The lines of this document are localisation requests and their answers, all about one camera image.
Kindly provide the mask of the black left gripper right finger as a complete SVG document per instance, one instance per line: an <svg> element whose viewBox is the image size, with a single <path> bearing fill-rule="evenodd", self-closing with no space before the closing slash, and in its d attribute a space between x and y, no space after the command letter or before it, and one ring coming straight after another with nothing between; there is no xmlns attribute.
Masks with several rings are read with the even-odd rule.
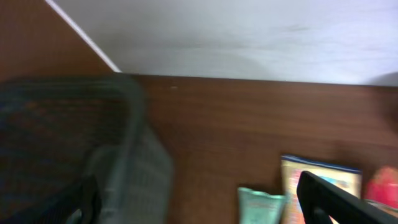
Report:
<svg viewBox="0 0 398 224"><path fill-rule="evenodd" d="M397 224L397 217L309 171L300 175L297 197L306 224Z"/></svg>

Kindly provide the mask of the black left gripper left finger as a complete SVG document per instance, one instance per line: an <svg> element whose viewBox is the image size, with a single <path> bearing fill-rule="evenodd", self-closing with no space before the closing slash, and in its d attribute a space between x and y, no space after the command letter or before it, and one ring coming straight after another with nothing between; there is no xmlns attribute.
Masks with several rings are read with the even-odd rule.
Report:
<svg viewBox="0 0 398 224"><path fill-rule="evenodd" d="M88 175L45 200L25 208L1 224L95 224L102 201L95 176Z"/></svg>

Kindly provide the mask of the mint green wipes pack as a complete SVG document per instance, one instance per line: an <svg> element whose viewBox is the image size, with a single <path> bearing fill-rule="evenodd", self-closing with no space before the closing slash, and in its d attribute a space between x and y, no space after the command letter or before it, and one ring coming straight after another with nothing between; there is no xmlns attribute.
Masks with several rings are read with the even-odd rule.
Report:
<svg viewBox="0 0 398 224"><path fill-rule="evenodd" d="M238 200L239 224L278 224L286 196L238 187Z"/></svg>

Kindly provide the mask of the orange spaghetti packet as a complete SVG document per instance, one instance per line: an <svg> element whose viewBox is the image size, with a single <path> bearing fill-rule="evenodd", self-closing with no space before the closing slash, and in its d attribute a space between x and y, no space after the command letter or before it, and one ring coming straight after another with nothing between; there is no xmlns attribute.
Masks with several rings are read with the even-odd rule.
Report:
<svg viewBox="0 0 398 224"><path fill-rule="evenodd" d="M397 217L397 168L380 168L368 182L364 199L367 203Z"/></svg>

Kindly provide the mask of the grey plastic mesh basket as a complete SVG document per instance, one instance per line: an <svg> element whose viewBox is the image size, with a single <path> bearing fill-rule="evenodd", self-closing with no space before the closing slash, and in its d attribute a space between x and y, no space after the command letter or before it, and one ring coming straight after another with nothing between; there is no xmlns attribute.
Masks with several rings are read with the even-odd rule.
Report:
<svg viewBox="0 0 398 224"><path fill-rule="evenodd" d="M1 83L1 220L88 175L97 223L165 223L174 165L125 75Z"/></svg>

